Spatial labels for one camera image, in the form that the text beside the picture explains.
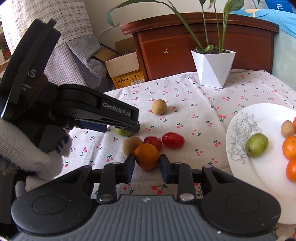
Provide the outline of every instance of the wooden headboard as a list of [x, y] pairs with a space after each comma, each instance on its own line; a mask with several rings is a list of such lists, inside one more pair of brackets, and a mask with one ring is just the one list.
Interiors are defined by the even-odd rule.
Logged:
[[[184, 13], [182, 16], [206, 47], [202, 14]], [[205, 18], [209, 43], [218, 45], [215, 14], [205, 13]], [[221, 31], [222, 13], [218, 13], [218, 20]], [[197, 44], [175, 14], [147, 18], [120, 27], [123, 35], [133, 34], [146, 81], [196, 71], [190, 50]], [[230, 14], [225, 48], [236, 52], [232, 68], [271, 72], [274, 32], [279, 32], [274, 23]]]

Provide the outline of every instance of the white wall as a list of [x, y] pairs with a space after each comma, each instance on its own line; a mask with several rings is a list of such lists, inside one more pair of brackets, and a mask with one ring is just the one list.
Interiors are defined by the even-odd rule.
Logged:
[[[115, 48], [116, 41], [130, 37], [131, 35], [123, 36], [120, 26], [111, 27], [106, 18], [107, 12], [123, 3], [125, 0], [84, 0], [86, 10], [89, 14], [91, 26], [94, 35], [99, 42]], [[216, 2], [217, 12], [222, 12], [227, 0], [218, 0]], [[201, 6], [198, 0], [171, 0], [172, 4], [179, 12], [201, 12]], [[209, 0], [204, 4], [206, 12], [213, 12], [214, 7], [207, 9]], [[112, 14], [114, 24], [124, 24], [137, 21], [144, 18], [155, 17], [159, 15], [172, 14], [173, 12], [164, 4], [158, 3], [135, 3], [116, 9]]]

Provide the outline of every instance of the gray gripper base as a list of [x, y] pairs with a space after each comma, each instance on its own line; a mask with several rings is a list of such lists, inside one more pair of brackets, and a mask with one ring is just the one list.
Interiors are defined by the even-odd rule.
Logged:
[[122, 195], [100, 205], [76, 230], [54, 237], [17, 234], [13, 241], [275, 241], [272, 233], [252, 238], [234, 237], [208, 225], [192, 205], [172, 195]]

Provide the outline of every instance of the knitted glove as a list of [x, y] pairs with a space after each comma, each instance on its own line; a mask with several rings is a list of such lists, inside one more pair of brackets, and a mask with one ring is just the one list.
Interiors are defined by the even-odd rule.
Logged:
[[60, 174], [63, 167], [61, 156], [70, 154], [71, 144], [70, 136], [66, 135], [56, 150], [46, 154], [35, 147], [16, 126], [0, 119], [0, 157], [13, 164], [15, 170], [22, 169], [35, 173], [33, 176], [28, 176], [26, 182], [20, 181], [16, 184], [16, 196], [19, 197]]

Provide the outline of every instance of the barcode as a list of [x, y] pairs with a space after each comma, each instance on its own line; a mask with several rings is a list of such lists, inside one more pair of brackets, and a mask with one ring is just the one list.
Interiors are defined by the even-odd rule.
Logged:
[[142, 82], [145, 82], [145, 80], [141, 79], [141, 80], [133, 81], [133, 82], [131, 82], [131, 85], [136, 85], [136, 84], [139, 84], [139, 83], [142, 83]]

